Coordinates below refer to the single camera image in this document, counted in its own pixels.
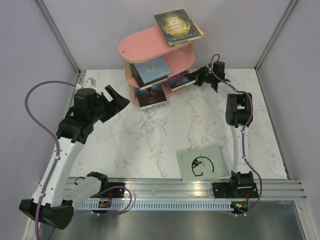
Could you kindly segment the purple Robinson Crusoe book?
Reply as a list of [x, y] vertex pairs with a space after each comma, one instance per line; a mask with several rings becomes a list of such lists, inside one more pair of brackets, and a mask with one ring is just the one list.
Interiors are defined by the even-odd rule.
[[170, 78], [165, 82], [165, 84], [168, 86], [171, 92], [175, 92], [177, 90], [180, 90], [184, 87], [187, 87], [189, 85], [192, 85], [196, 82], [195, 79], [189, 79], [185, 77], [185, 75], [188, 74], [188, 71], [183, 71], [181, 73], [178, 73]]

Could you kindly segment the black hardcover book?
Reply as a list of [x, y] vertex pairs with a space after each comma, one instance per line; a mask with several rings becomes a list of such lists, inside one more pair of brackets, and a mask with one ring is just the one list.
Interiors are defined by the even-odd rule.
[[168, 79], [168, 76], [165, 75], [165, 76], [159, 77], [155, 80], [152, 80], [150, 82], [144, 83], [142, 77], [139, 75], [138, 71], [136, 70], [136, 68], [134, 67], [134, 65], [132, 63], [130, 64], [130, 69], [131, 69], [132, 76], [134, 77], [140, 90], [150, 88], [154, 85], [165, 82]]

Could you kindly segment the dark Wuthering Heights book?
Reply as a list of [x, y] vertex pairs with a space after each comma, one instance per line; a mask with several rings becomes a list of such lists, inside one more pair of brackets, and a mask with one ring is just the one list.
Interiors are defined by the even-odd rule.
[[161, 84], [157, 84], [143, 90], [137, 88], [135, 93], [138, 105], [141, 109], [148, 109], [167, 102], [167, 98]]

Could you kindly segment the yellow booklet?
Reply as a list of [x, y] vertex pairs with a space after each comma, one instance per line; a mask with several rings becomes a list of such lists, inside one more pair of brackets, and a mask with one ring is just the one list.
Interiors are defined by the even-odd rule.
[[175, 43], [174, 45], [172, 45], [172, 47], [177, 47], [177, 46], [180, 46], [180, 45], [183, 45], [183, 44], [186, 44], [188, 42], [191, 42], [191, 41], [194, 41], [194, 40], [197, 40], [197, 39], [200, 39], [202, 38], [205, 33], [199, 28], [199, 26], [197, 24], [195, 24], [195, 27], [197, 29], [197, 31], [200, 33], [200, 36], [195, 36], [195, 37], [192, 37], [192, 38], [188, 38], [186, 40], [183, 40], [181, 42], [178, 42], [178, 43]]

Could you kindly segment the light blue booklet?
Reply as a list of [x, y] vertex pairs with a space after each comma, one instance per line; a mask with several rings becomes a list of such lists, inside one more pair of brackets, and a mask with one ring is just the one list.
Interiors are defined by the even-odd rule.
[[172, 73], [172, 70], [162, 56], [142, 63], [133, 63], [132, 65], [137, 70], [137, 73], [144, 84], [168, 76]]

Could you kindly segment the green yellow Alice book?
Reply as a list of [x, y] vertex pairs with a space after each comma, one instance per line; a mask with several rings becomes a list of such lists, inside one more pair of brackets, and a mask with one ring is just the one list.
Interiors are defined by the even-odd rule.
[[156, 14], [153, 17], [170, 47], [189, 38], [200, 36], [195, 23], [184, 9]]

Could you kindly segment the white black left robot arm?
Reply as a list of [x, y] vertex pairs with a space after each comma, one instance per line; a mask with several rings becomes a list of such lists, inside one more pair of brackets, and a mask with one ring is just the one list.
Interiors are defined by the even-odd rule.
[[109, 193], [107, 175], [96, 171], [88, 173], [74, 188], [65, 192], [72, 167], [93, 132], [94, 124], [105, 123], [130, 103], [110, 85], [104, 89], [111, 100], [93, 85], [75, 85], [73, 106], [59, 123], [57, 132], [45, 128], [53, 138], [55, 148], [36, 191], [19, 204], [19, 210], [35, 222], [36, 228], [44, 224], [63, 230], [82, 203], [90, 197], [103, 198]]

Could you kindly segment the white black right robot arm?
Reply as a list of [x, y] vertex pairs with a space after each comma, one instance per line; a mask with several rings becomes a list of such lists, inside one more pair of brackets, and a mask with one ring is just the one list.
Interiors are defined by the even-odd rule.
[[185, 77], [198, 87], [206, 83], [216, 93], [226, 95], [225, 121], [233, 140], [233, 165], [228, 191], [232, 196], [240, 197], [246, 190], [253, 189], [255, 184], [248, 157], [249, 126], [253, 121], [252, 95], [236, 89], [225, 78], [225, 63], [222, 61], [201, 67]]

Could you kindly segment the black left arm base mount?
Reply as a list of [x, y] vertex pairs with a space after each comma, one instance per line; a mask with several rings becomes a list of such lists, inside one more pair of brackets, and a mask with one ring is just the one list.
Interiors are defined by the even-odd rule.
[[112, 200], [113, 198], [123, 198], [125, 190], [120, 187], [125, 187], [124, 182], [109, 182], [107, 185], [102, 186], [94, 198], [105, 198]]

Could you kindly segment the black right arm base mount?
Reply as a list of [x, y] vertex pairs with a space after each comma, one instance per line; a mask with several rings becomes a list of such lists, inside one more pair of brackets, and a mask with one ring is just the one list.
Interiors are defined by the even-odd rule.
[[258, 198], [259, 193], [256, 183], [246, 187], [231, 187], [228, 182], [216, 182], [212, 184], [213, 195], [216, 199], [245, 199], [247, 197]]

